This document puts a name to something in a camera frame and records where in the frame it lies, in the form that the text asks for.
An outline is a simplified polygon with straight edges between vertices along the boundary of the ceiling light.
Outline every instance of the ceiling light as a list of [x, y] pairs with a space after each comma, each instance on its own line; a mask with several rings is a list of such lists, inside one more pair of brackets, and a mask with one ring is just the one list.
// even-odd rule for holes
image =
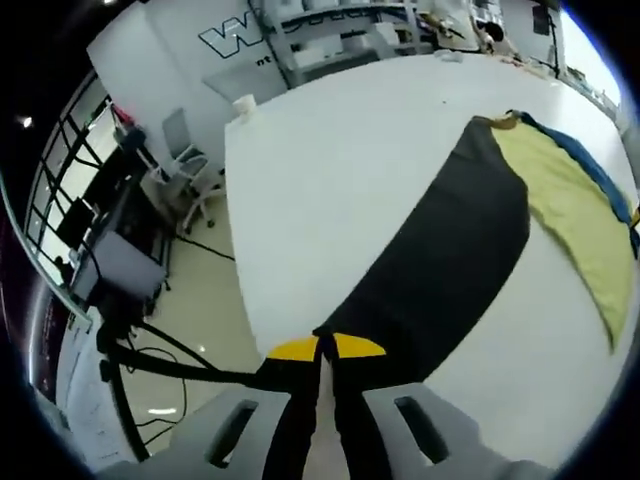
[[150, 408], [148, 412], [151, 415], [171, 415], [172, 413], [176, 413], [178, 410], [175, 408]]
[[22, 126], [22, 128], [31, 128], [33, 127], [33, 118], [31, 117], [17, 117], [16, 120]]

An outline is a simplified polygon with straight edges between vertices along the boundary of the yellow tape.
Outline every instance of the yellow tape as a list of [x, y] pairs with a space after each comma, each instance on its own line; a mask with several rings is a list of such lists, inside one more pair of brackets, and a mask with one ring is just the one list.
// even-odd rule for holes
[[298, 362], [313, 362], [316, 355], [318, 337], [293, 340], [271, 350], [267, 358], [274, 360], [294, 360]]
[[379, 357], [387, 354], [384, 348], [366, 338], [343, 333], [335, 333], [333, 338], [336, 340], [340, 358]]

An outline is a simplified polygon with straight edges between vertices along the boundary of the computer monitor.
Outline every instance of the computer monitor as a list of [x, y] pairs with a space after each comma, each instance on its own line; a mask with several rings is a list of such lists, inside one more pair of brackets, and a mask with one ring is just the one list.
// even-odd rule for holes
[[56, 234], [69, 248], [79, 250], [87, 230], [93, 223], [93, 211], [76, 198], [56, 229]]
[[140, 169], [146, 166], [135, 152], [126, 153], [117, 148], [100, 167], [82, 198], [99, 212], [107, 212], [118, 198], [122, 183]]

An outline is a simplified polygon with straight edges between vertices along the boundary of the white wall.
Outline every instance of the white wall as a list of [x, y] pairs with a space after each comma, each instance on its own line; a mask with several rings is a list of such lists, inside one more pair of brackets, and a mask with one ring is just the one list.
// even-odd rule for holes
[[[553, 36], [551, 33], [545, 36], [533, 31], [532, 8], [538, 3], [531, 0], [501, 0], [500, 5], [505, 30], [516, 48], [525, 56], [547, 62], [549, 48], [553, 45]], [[549, 9], [549, 13], [556, 25], [558, 63], [560, 69], [564, 70], [564, 34], [560, 13], [551, 9]]]
[[[286, 91], [274, 62], [256, 65], [271, 53], [247, 12], [242, 0], [135, 3], [87, 49], [112, 99], [144, 128], [147, 146], [161, 164], [170, 160], [162, 121], [177, 108], [186, 111], [193, 143], [222, 165], [224, 125], [234, 117], [229, 100], [248, 91], [261, 98]], [[223, 31], [223, 22], [226, 37], [212, 32], [208, 38], [228, 58], [198, 36], [212, 28]], [[255, 45], [241, 45], [234, 54], [243, 42]], [[215, 83], [232, 98], [203, 83], [216, 75]]]

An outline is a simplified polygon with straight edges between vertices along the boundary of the window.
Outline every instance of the window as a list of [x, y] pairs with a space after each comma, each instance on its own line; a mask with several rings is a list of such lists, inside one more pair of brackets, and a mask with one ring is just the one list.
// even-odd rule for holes
[[105, 107], [107, 92], [92, 73], [53, 126], [43, 152], [43, 164], [34, 179], [33, 194], [25, 230], [37, 257], [56, 282], [62, 281], [53, 264], [56, 257], [69, 260], [69, 247], [56, 229], [71, 202], [81, 197], [100, 166], [117, 148], [115, 125]]
[[624, 85], [622, 78], [616, 75], [613, 61], [607, 57], [604, 49], [598, 49], [594, 45], [595, 36], [583, 29], [577, 20], [572, 18], [569, 12], [560, 13], [567, 66], [578, 70], [582, 81], [597, 92], [604, 92], [614, 105], [620, 105], [618, 78], [621, 79], [620, 85]]
[[551, 25], [549, 24], [547, 7], [536, 5], [531, 10], [533, 13], [533, 32], [547, 37], [551, 35]]

